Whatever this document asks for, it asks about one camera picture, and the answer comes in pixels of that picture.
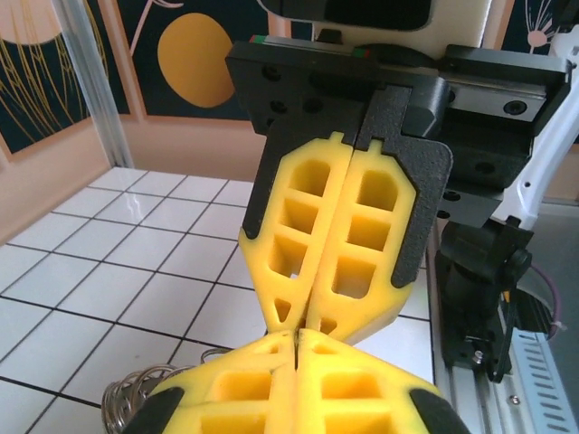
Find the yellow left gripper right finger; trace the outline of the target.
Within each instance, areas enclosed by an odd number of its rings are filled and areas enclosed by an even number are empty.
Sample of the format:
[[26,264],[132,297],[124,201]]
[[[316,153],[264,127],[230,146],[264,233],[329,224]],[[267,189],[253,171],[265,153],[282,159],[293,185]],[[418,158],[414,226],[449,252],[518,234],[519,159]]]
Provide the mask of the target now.
[[467,433],[432,383],[320,332],[296,337],[297,433]]

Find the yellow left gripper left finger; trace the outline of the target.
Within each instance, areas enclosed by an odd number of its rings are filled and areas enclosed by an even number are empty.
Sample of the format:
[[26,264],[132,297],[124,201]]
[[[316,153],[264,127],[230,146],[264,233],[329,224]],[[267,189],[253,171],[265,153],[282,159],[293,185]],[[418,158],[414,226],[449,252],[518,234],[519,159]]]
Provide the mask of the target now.
[[295,335],[278,332],[162,381],[130,433],[293,433]]

